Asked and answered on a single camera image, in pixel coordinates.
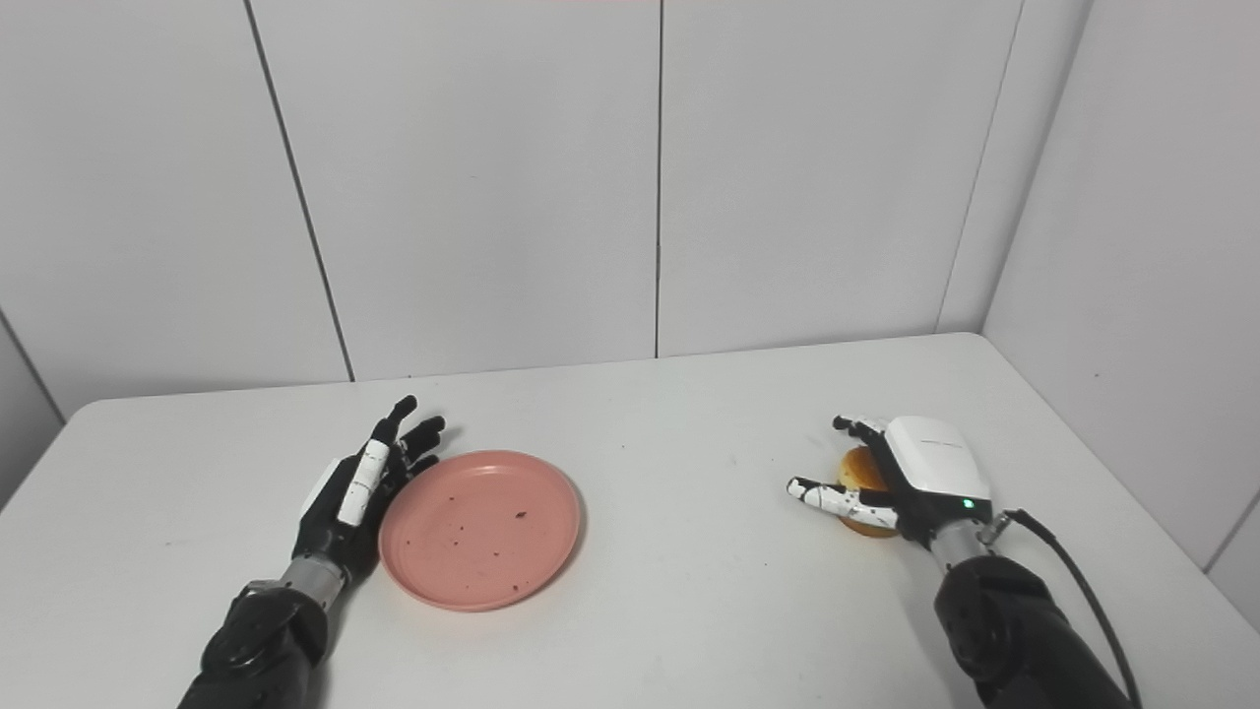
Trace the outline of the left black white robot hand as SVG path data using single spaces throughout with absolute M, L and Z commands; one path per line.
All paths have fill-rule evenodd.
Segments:
M 404 418 L 418 408 L 415 395 L 397 400 L 354 455 L 336 461 L 299 521 L 292 557 L 320 559 L 344 583 L 360 582 L 377 564 L 384 515 L 410 481 L 438 462 L 446 419 L 415 424 Z

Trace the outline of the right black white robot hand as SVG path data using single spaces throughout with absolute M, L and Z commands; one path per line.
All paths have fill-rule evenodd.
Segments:
M 951 423 L 920 416 L 891 421 L 838 416 L 833 426 L 856 440 L 853 453 L 878 484 L 793 477 L 785 489 L 798 501 L 845 523 L 897 533 L 924 548 L 954 524 L 993 521 L 990 484 Z

